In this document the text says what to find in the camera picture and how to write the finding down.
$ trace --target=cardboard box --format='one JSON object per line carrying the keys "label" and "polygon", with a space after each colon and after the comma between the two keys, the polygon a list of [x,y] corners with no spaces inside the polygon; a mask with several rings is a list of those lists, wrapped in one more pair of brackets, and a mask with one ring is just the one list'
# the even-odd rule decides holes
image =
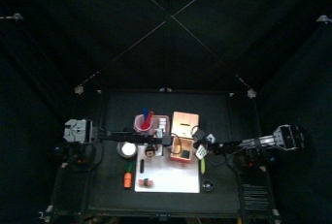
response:
{"label": "cardboard box", "polygon": [[170,160],[189,163],[192,160],[193,140],[187,138],[173,138]]}

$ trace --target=black curtain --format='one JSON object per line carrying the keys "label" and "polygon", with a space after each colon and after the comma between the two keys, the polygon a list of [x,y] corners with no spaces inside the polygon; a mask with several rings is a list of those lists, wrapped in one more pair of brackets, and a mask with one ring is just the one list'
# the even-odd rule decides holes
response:
{"label": "black curtain", "polygon": [[35,223],[51,203],[52,149],[74,95],[27,25],[0,19],[0,223]]}
{"label": "black curtain", "polygon": [[264,131],[280,124],[307,131],[303,151],[280,152],[275,196],[284,223],[331,223],[332,25],[324,23],[258,96]]}

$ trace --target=red object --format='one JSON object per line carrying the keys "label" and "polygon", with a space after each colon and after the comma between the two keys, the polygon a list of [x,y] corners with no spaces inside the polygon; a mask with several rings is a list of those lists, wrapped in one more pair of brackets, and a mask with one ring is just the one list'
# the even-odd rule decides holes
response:
{"label": "red object", "polygon": [[145,120],[145,122],[141,125],[141,128],[145,130],[150,127],[150,121],[151,121],[151,117],[153,117],[153,112],[149,112],[149,116],[147,119]]}
{"label": "red object", "polygon": [[125,186],[125,188],[130,188],[131,187],[131,173],[126,173],[125,174],[123,186]]}
{"label": "red object", "polygon": [[151,187],[153,185],[153,180],[145,178],[145,179],[139,179],[139,186],[141,187]]}

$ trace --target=blue object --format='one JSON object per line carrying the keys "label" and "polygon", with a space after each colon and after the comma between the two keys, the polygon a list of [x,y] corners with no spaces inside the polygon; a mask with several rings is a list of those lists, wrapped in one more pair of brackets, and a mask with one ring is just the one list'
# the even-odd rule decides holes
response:
{"label": "blue object", "polygon": [[145,116],[145,120],[147,119],[147,116],[149,116],[149,110],[147,108],[143,108],[143,116]]}

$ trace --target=white mat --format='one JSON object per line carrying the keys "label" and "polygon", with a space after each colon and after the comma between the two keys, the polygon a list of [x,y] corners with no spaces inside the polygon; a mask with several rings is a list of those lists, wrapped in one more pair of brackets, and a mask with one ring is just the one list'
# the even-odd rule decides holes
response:
{"label": "white mat", "polygon": [[[137,192],[200,193],[198,160],[192,156],[190,163],[170,160],[170,153],[163,148],[163,156],[146,157],[146,146],[138,145],[138,163],[135,176]],[[141,173],[141,160],[145,159],[145,172]],[[141,187],[139,179],[151,179],[151,187]]]}

